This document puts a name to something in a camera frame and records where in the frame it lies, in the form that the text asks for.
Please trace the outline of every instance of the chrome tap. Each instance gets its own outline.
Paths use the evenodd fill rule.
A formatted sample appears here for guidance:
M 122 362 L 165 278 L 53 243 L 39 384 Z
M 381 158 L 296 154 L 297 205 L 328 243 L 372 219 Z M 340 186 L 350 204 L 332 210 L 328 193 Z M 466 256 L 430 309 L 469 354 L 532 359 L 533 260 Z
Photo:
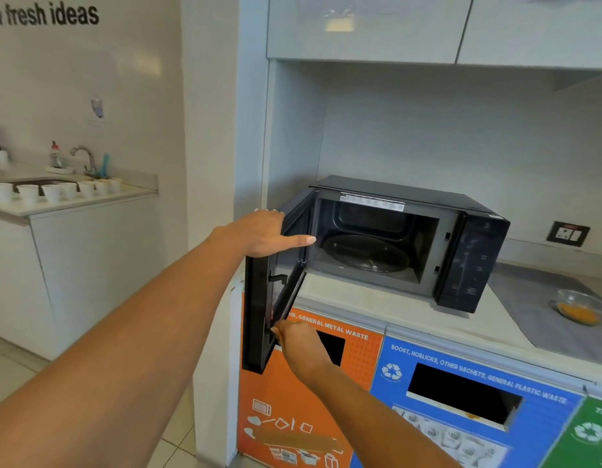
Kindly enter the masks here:
M 98 179 L 99 173 L 97 172 L 97 166 L 95 165 L 95 157 L 90 149 L 85 146 L 76 146 L 71 148 L 70 155 L 75 156 L 79 150 L 86 151 L 89 154 L 89 167 L 84 166 L 84 175 Z

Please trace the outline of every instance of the glass turntable plate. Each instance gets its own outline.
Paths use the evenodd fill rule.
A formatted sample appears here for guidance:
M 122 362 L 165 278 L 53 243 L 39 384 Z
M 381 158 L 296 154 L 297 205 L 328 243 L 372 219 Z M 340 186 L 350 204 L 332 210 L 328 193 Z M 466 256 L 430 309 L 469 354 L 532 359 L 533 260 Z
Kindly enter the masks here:
M 325 252 L 340 263 L 374 273 L 395 273 L 409 267 L 409 258 L 393 244 L 358 235 L 337 235 L 325 240 Z

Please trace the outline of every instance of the white cabinet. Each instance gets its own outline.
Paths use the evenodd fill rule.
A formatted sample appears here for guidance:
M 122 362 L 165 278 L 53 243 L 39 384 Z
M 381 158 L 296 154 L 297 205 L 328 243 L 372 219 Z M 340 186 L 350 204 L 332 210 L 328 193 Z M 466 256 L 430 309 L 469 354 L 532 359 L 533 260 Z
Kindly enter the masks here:
M 471 0 L 270 0 L 271 59 L 454 63 Z
M 30 225 L 0 219 L 0 337 L 56 356 L 54 318 Z
M 602 0 L 474 0 L 459 63 L 602 69 Z
M 54 359 L 162 271 L 156 201 L 0 219 L 0 337 Z

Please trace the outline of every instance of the sink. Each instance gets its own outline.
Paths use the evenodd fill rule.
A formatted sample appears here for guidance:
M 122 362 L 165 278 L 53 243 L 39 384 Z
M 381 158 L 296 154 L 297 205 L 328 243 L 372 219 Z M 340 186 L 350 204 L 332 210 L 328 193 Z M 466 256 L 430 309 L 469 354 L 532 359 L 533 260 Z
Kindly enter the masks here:
M 64 180 L 64 179 L 39 179 L 39 180 L 16 180 L 16 181 L 12 181 L 11 184 L 13 184 L 13 191 L 15 193 L 19 193 L 17 191 L 16 186 L 18 185 L 58 185 L 58 184 L 65 184 L 65 183 L 73 183 L 76 184 L 77 182 L 73 181 L 73 180 Z M 41 196 L 44 196 L 45 194 L 43 193 L 43 189 L 39 188 L 39 194 Z

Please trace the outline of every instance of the orange food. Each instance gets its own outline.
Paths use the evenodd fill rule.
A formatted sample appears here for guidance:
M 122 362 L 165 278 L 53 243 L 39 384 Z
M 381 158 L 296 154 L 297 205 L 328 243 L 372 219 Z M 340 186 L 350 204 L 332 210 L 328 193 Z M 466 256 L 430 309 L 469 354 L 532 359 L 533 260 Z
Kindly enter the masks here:
M 600 323 L 600 316 L 589 307 L 583 305 L 559 304 L 558 309 L 569 319 L 582 323 L 583 325 L 597 325 Z

